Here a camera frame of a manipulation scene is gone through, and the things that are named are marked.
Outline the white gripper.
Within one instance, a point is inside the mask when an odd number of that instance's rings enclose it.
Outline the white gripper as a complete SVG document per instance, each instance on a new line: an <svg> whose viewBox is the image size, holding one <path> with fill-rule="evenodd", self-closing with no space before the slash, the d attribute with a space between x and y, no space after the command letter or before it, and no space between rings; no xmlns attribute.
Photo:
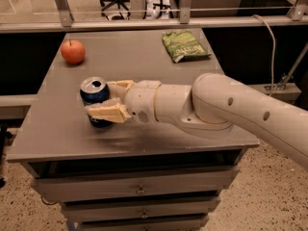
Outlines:
<svg viewBox="0 0 308 231"><path fill-rule="evenodd" d="M110 81L110 90L127 91L124 98L126 106L117 97L88 105L86 112L93 118L113 123L124 123L131 116L137 123L155 123L155 94L161 84L160 81L148 80L136 84L133 80Z"/></svg>

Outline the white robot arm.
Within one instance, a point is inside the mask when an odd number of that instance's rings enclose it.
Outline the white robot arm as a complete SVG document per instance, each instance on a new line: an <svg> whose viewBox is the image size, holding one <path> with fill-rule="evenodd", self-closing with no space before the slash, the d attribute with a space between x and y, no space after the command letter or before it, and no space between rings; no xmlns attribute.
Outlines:
<svg viewBox="0 0 308 231"><path fill-rule="evenodd" d="M216 139L239 126L308 169L308 112L228 76L205 73L192 85L159 81L110 82L111 97L86 107L114 123L169 123L201 138Z"/></svg>

